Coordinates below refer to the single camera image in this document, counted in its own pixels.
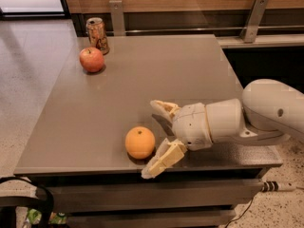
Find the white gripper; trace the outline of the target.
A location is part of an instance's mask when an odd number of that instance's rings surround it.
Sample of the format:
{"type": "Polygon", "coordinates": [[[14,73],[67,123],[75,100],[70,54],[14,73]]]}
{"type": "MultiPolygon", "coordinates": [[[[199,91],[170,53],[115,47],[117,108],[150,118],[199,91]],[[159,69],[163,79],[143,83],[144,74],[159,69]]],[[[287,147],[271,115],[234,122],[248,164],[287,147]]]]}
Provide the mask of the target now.
{"type": "Polygon", "coordinates": [[[144,179],[154,179],[179,162],[187,148],[197,151],[209,148],[213,144],[204,104],[189,104],[180,108],[174,103],[153,100],[150,105],[168,122],[173,121],[172,131],[178,139],[172,142],[168,139],[162,141],[155,156],[142,170],[144,179]]]}

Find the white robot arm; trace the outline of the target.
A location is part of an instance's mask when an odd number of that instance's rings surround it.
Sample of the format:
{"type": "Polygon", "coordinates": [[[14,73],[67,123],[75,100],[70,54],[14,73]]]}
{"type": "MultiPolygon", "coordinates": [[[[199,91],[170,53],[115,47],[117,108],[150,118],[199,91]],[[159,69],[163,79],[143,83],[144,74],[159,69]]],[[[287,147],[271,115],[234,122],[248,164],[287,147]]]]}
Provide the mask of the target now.
{"type": "Polygon", "coordinates": [[[187,151],[217,143],[268,145],[291,137],[304,141],[304,95],[275,80],[252,81],[240,99],[183,107],[159,100],[150,104],[171,123],[175,140],[162,141],[142,170],[146,180],[182,160],[187,151]]]}

